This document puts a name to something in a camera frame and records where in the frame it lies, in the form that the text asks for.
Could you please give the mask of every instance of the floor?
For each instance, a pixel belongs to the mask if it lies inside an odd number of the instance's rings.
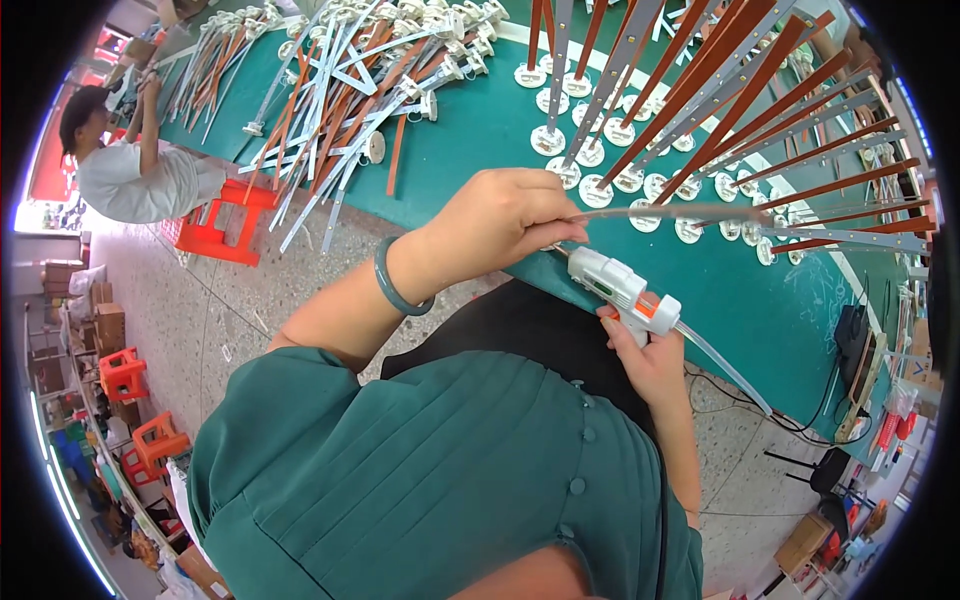
[[[262,353],[271,333],[300,303],[371,256],[384,236],[399,233],[344,207],[330,253],[321,256],[318,232],[328,210],[314,210],[306,221],[313,236],[297,236],[284,254],[278,249],[282,236],[269,233],[264,219],[254,237],[261,252],[255,269],[196,256],[183,267],[158,226],[84,216],[85,228],[94,231],[91,265],[108,266],[114,299],[127,312],[128,345],[137,346],[149,365],[148,411],[172,411],[176,425],[194,437],[223,398],[233,370]],[[228,237],[236,234],[241,214],[223,211]],[[382,356],[413,348],[464,303],[505,280],[494,274],[439,294],[430,313],[403,323],[361,382],[378,377]],[[687,369],[701,372],[689,363]],[[703,484],[705,592],[763,589],[769,581],[759,579],[772,579],[767,573],[774,552],[819,499],[808,486],[784,477],[788,470],[806,475],[805,469],[775,461],[763,450],[808,462],[822,450],[734,402],[703,377],[688,378],[688,385]]]

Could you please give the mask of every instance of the black skirt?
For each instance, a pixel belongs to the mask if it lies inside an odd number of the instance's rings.
[[[385,358],[380,378],[467,350],[510,352],[582,380],[585,392],[607,398],[655,440],[650,409],[608,339],[595,315],[513,279],[468,302],[418,347]]]

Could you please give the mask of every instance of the bracelet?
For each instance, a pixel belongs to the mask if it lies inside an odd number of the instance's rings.
[[[397,292],[394,283],[390,281],[390,276],[387,274],[387,249],[395,241],[396,236],[391,236],[380,242],[380,245],[376,247],[376,254],[373,255],[373,272],[376,273],[376,282],[380,285],[380,291],[383,292],[383,295],[387,297],[387,300],[396,310],[410,317],[422,317],[433,308],[433,301],[436,296],[431,296],[420,306],[414,306],[404,300]]]

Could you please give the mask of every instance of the green pleated top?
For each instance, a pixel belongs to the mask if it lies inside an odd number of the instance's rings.
[[[361,387],[317,348],[232,375],[189,470],[198,540],[239,600],[447,598],[549,544],[591,592],[653,598],[660,465],[602,397],[471,351]],[[668,493],[664,598],[700,598],[700,534]]]

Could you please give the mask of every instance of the orange plastic stool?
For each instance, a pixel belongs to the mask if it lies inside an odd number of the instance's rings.
[[[155,437],[150,441],[145,440],[145,436],[151,433],[154,433]],[[156,477],[167,469],[164,465],[158,466],[156,461],[163,461],[168,456],[176,456],[190,446],[190,438],[185,433],[177,433],[174,429],[173,415],[170,411],[143,423],[133,430],[131,437],[133,448],[143,461],[146,470]]]
[[[100,386],[111,402],[122,402],[149,394],[143,383],[147,361],[136,357],[136,346],[100,359]]]
[[[124,452],[120,460],[124,474],[135,486],[143,486],[160,478],[159,473],[151,471],[149,465],[140,460],[136,448],[130,452]]]
[[[260,254],[250,250],[250,242],[253,240],[253,231],[256,229],[260,212],[276,208],[275,192],[262,187],[254,187],[251,190],[246,204],[247,215],[244,218],[243,228],[240,229],[236,246],[225,244],[225,232],[214,227],[217,222],[217,213],[220,211],[220,203],[243,205],[247,186],[248,184],[243,181],[227,180],[220,190],[220,198],[211,203],[206,225],[200,225],[204,207],[198,206],[185,217],[164,219],[160,223],[160,233],[178,250],[255,267],[260,262]]]

